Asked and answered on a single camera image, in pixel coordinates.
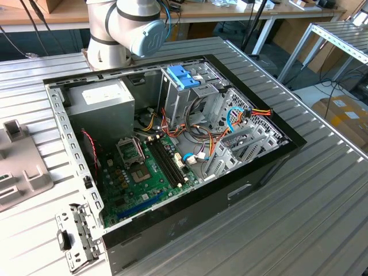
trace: slotted aluminum surface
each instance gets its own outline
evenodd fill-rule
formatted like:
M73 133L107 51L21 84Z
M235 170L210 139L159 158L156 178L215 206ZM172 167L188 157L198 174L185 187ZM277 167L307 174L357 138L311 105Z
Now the slotted aluminum surface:
M312 24L312 31L360 62L368 62L368 29L339 21Z
M308 141L255 194L122 275L360 275L368 264L368 162L240 51L220 38L167 43L153 57L214 54ZM0 122L26 124L55 187L0 213L1 270L68 275L54 214L81 202L44 78L88 72L81 54L0 63ZM110 275L101 258L78 275Z

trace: expansion slot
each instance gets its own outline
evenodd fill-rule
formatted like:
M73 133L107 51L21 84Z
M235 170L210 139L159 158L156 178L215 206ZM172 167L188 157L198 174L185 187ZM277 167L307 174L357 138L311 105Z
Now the expansion slot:
M155 204L156 202L158 202L160 200L160 196L161 195L162 195L162 193L160 193L160 194L158 194L158 195L156 195L156 196L154 196L154 197L152 197L152 198L150 198L150 199L142 202L141 204L138 204L138 205L136 205L136 206L134 206L134 207L132 207L132 208L130 208L128 210L125 210L125 211L117 214L118 219L123 219L124 217L128 217L131 214L134 214L134 213L136 213L138 211L141 211L141 210L149 207L152 204Z
M170 186L174 189L183 185L185 183L183 175L175 165L174 161L167 154L160 140L147 142L147 147L169 181Z

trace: metal shelf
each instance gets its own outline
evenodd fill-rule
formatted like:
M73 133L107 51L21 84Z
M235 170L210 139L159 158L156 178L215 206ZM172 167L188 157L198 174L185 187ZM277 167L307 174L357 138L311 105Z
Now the metal shelf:
M286 78L292 65L298 58L300 52L312 33L319 35L321 38L318 40L308 57L305 59L304 64L307 64L310 59L314 57L323 40L329 41L351 56L339 73L335 75L334 80L337 79L337 77L343 72L353 58L362 63L368 63L367 29L357 27L354 24L346 21L325 22L319 24L311 23L281 71L278 81L283 82L283 80Z

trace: blue cable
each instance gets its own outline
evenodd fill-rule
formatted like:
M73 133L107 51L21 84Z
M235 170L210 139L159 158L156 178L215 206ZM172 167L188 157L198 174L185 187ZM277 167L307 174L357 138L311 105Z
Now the blue cable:
M231 111L233 111L235 109L236 110L239 110L240 112L244 112L244 109L243 108L240 108L238 106L234 106L234 107L232 107L232 108L229 109L228 114L226 116L226 123L228 124L228 127L231 130L231 132L234 132L234 128L232 127L231 122L230 122L230 114L231 114Z
M185 160L186 160L188 157L191 157L191 156L193 156L193 155L194 155L194 154L191 154L191 153L184 155L184 157L183 157L183 161L185 162Z
M167 9L167 7L165 6L165 4L160 0L160 3L161 5L165 8L166 10L166 15L168 17L168 33L167 33L167 36L166 36L166 39L170 36L170 33L171 33L171 16L170 16L170 12L169 10Z

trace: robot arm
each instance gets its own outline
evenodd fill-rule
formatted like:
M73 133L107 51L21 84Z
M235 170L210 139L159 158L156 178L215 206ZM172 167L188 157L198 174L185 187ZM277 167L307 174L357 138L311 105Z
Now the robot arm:
M137 56L155 53L167 31L156 0L87 0L91 40L89 63L104 70L128 65L127 50Z

